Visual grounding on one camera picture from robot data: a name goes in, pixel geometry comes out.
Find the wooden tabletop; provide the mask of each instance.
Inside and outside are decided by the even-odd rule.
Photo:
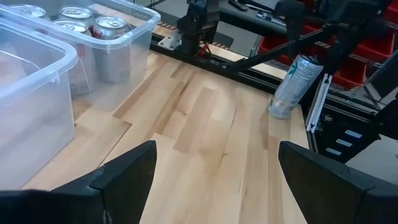
[[[142,224],[305,223],[277,158],[281,140],[308,147],[302,112],[275,119],[270,98],[152,52],[146,79],[115,111],[73,102],[76,137],[24,188],[54,189],[154,139]]]

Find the soda can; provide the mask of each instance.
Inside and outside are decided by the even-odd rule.
[[[10,5],[10,7],[20,12],[23,12],[24,14],[28,14],[32,17],[45,19],[46,21],[51,21],[46,11],[39,6],[33,6],[29,4],[14,4]]]
[[[268,105],[270,114],[288,118],[322,70],[323,65],[315,57],[298,55]]]
[[[88,27],[82,22],[69,19],[58,19],[53,21],[53,23],[75,32],[91,36]],[[64,37],[57,38],[74,46],[79,56],[77,65],[69,71],[69,82],[72,95],[84,95],[93,92],[96,86],[97,76],[95,73],[95,59],[92,49],[84,44],[72,42]]]
[[[93,13],[91,10],[81,6],[63,6],[60,8],[58,19],[70,19],[82,22],[91,30],[93,26]]]
[[[93,37],[113,40],[129,32],[127,23],[114,16],[100,16],[95,19]],[[95,49],[99,78],[110,83],[121,83],[130,79],[130,48]]]

